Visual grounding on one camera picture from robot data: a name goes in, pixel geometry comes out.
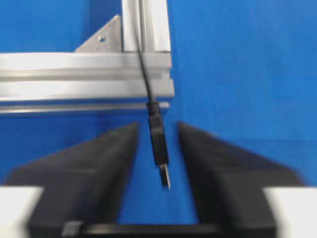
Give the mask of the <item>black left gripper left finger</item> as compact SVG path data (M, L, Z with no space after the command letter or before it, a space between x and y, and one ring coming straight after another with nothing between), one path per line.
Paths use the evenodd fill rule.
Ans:
M138 145L136 122L14 169L9 186L43 189L29 226L115 223Z

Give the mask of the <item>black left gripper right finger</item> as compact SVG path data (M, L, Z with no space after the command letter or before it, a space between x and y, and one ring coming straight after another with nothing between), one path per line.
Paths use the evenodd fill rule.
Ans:
M183 122L177 130L200 223L274 228L263 189L304 186L290 167Z

